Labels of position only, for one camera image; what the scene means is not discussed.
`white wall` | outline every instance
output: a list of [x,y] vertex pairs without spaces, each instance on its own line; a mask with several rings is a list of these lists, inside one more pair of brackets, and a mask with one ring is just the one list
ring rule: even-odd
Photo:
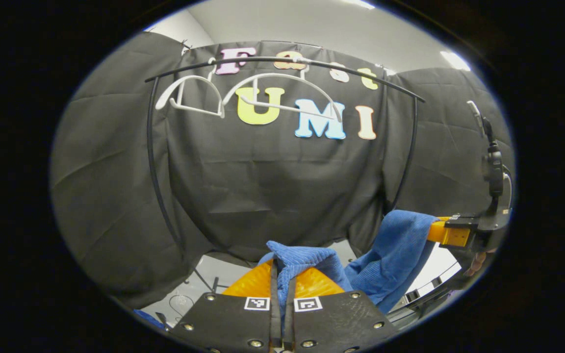
[[163,34],[178,42],[186,40],[184,44],[192,48],[215,44],[210,35],[188,10],[171,14],[151,25],[145,31]]

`white hanger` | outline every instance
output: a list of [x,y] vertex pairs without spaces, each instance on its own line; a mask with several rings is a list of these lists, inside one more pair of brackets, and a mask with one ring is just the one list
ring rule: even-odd
[[[208,63],[212,63],[214,61],[215,61],[215,58],[211,58],[211,59],[208,60]],[[156,109],[157,110],[163,109],[165,107],[166,103],[167,103],[167,100],[169,100],[169,103],[171,104],[171,106],[176,108],[176,109],[184,109],[184,110],[191,110],[191,111],[194,111],[194,112],[201,112],[201,113],[204,113],[204,114],[218,116],[218,117],[223,119],[225,114],[224,114],[224,105],[222,105],[222,96],[219,94],[217,87],[215,87],[215,85],[213,85],[213,83],[210,82],[210,79],[213,76],[213,72],[215,72],[215,70],[217,70],[217,64],[213,65],[213,70],[208,74],[207,78],[204,78],[202,76],[197,76],[197,75],[190,75],[190,76],[184,76],[183,78],[180,78],[176,82],[171,83],[171,85],[169,87],[167,87],[166,90],[164,90],[163,94],[161,94],[160,98],[156,102],[156,106],[155,106]],[[217,95],[217,98],[219,99],[219,104],[217,105],[217,112],[210,112],[208,110],[202,110],[202,109],[182,105],[182,92],[184,91],[184,81],[191,79],[191,78],[204,81],[204,82],[208,83],[208,85],[213,87],[213,90],[215,91],[215,94]],[[176,87],[178,87],[178,102],[176,102],[173,97],[170,97],[171,94],[173,93],[173,91],[176,89]]]
[[[299,61],[299,59],[302,59],[301,61],[303,61],[303,62],[309,62],[308,59],[298,58],[298,57],[293,58],[293,62],[297,63]],[[288,75],[288,74],[277,74],[277,73],[267,73],[267,74],[258,74],[258,75],[255,75],[255,76],[250,76],[249,78],[246,78],[245,80],[241,81],[240,83],[237,83],[235,85],[235,87],[231,88],[231,90],[228,92],[228,94],[226,94],[226,97],[222,101],[222,105],[226,106],[226,104],[231,100],[231,96],[233,95],[233,93],[238,88],[245,85],[245,83],[253,81],[253,88],[254,88],[253,89],[253,100],[250,101],[250,100],[248,100],[248,98],[245,98],[245,96],[240,96],[240,98],[248,104],[256,105],[257,107],[272,107],[272,108],[278,108],[278,109],[282,109],[282,110],[290,110],[292,112],[304,112],[304,113],[311,114],[311,115],[314,115],[314,116],[321,116],[323,118],[332,119],[332,116],[326,116],[326,115],[323,115],[323,114],[315,114],[314,112],[307,112],[306,110],[300,110],[300,109],[297,109],[297,108],[286,107],[284,105],[261,103],[261,102],[257,101],[256,94],[257,94],[257,84],[258,84],[259,78],[261,78],[261,77],[286,77],[286,78],[291,78],[292,80],[304,82],[307,85],[318,90],[321,94],[323,94],[323,96],[325,96],[328,99],[328,101],[330,102],[331,114],[334,111],[334,113],[336,114],[336,117],[337,117],[337,121],[339,123],[341,123],[341,114],[339,113],[339,110],[337,110],[334,107],[334,101],[320,87],[318,87],[318,86],[314,85],[313,83],[305,80],[305,72],[307,72],[308,70],[309,70],[309,65],[307,64],[307,67],[305,67],[305,69],[302,69],[300,71],[300,77],[296,77],[296,76],[292,76],[292,75]]]

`white ceiling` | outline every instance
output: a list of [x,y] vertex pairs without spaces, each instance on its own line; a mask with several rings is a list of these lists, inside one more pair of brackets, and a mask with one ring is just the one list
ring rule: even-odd
[[450,67],[444,44],[379,7],[344,0],[206,0],[188,8],[214,43],[313,44],[396,72]]

